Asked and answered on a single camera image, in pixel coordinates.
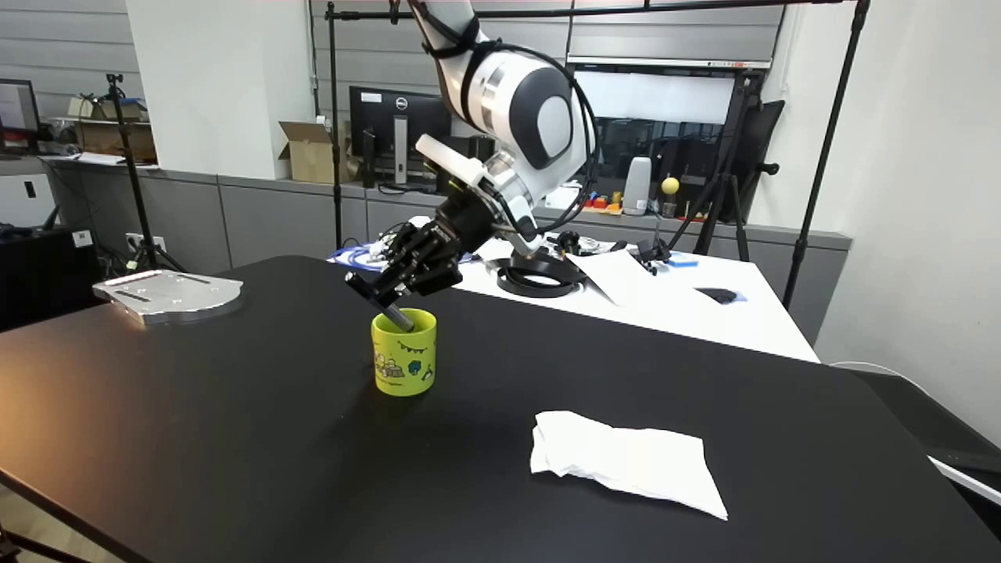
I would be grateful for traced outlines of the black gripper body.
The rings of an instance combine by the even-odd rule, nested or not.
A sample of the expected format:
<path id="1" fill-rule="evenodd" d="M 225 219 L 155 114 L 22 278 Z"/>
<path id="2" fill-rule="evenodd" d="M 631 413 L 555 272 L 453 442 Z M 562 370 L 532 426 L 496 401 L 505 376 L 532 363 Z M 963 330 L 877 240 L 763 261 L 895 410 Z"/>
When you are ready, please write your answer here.
<path id="1" fill-rule="evenodd" d="M 396 272 L 408 293 L 434 293 L 459 282 L 459 259 L 494 233 L 491 209 L 473 193 L 448 197 L 426 223 L 430 246 L 415 272 Z"/>

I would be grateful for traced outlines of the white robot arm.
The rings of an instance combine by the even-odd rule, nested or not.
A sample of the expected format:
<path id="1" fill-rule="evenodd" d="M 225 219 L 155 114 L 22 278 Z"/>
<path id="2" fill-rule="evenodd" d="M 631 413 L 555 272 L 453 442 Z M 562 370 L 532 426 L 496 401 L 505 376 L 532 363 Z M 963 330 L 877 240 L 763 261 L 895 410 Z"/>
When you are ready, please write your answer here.
<path id="1" fill-rule="evenodd" d="M 534 206 L 589 162 L 597 129 L 575 75 L 532 46 L 482 32 L 470 0 L 408 0 L 421 46 L 434 60 L 448 110 L 494 143 L 487 162 L 421 135 L 415 150 L 457 186 L 421 226 L 395 233 L 389 266 L 346 285 L 377 310 L 404 293 L 434 293 L 459 282 L 459 259 L 505 237 L 532 256 L 540 244 Z"/>

